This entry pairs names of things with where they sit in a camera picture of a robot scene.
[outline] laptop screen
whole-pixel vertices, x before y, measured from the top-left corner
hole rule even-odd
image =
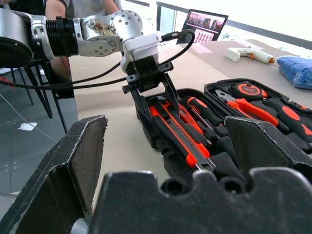
[[[226,15],[189,10],[182,29],[192,29],[195,32],[194,43],[217,40],[227,18]],[[188,34],[177,43],[188,43],[190,40],[191,36]]]

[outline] orange pliers handle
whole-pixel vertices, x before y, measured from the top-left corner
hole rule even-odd
[[[228,101],[227,104],[233,109],[238,110],[240,113],[248,118],[252,117],[246,114],[246,112],[258,117],[260,120],[270,122],[275,127],[278,125],[278,120],[274,116],[272,116],[265,110],[262,110],[259,107],[252,105],[244,98],[237,98],[236,101]]]

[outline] black chair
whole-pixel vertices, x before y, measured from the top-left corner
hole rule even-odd
[[[36,77],[35,77],[35,75],[33,73],[32,67],[34,67],[35,70],[36,70],[40,86],[44,86],[44,85],[47,85],[47,84],[53,84],[53,82],[52,82],[53,79],[51,78],[52,71],[51,71],[51,67],[50,67],[49,63],[50,62],[48,62],[48,61],[32,60],[27,65],[24,66],[24,70],[25,70],[26,74],[28,75],[32,85],[38,86],[38,82],[37,82]],[[48,82],[44,82],[42,80],[42,76],[40,74],[39,65],[43,68]],[[54,91],[54,90],[51,90],[51,92],[52,92],[52,96],[53,96],[55,105],[56,105],[57,110],[58,110],[58,114],[59,114],[59,117],[60,117],[63,129],[64,129],[64,132],[67,133],[67,126],[66,126],[66,122],[65,122],[65,119],[64,119],[61,107],[59,105],[59,100],[62,99],[62,98],[73,98],[74,96],[72,94],[72,95],[70,95],[68,97],[64,97],[64,96],[59,96],[57,94],[57,92]],[[40,99],[44,109],[46,110],[46,112],[48,114],[48,117],[52,118],[53,114],[52,114],[52,111],[51,111],[51,107],[50,107],[50,103],[49,103],[46,91],[45,90],[36,90],[36,93],[37,93],[37,95],[38,95],[38,97],[39,97],[39,99]]]
[[[25,81],[25,78],[24,78],[23,73],[21,72],[21,69],[18,68],[18,71],[19,71],[19,75],[20,75],[21,79],[23,80],[24,85],[26,85],[26,81]],[[13,82],[16,83],[16,79],[15,79],[15,75],[14,75],[14,70],[13,70],[12,68],[11,68],[11,75],[12,75]],[[26,89],[26,92],[27,92],[28,97],[29,97],[29,99],[30,99],[30,103],[31,103],[32,105],[34,105],[33,98],[31,97],[29,90]]]

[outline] person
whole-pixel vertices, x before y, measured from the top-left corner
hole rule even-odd
[[[11,0],[0,0],[0,4],[8,4]]]
[[[45,16],[55,20],[63,18],[85,18],[91,15],[111,15],[122,9],[120,0],[43,0]],[[71,72],[67,57],[56,57],[50,61],[52,72],[58,83],[71,82]]]

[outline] glue gun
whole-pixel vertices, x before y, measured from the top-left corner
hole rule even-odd
[[[270,64],[274,63],[274,57],[269,55],[261,50],[254,49],[252,47],[249,48],[228,48],[226,52],[226,57],[230,60],[237,62],[239,61],[241,56],[250,57],[251,59],[258,60],[260,62]]]

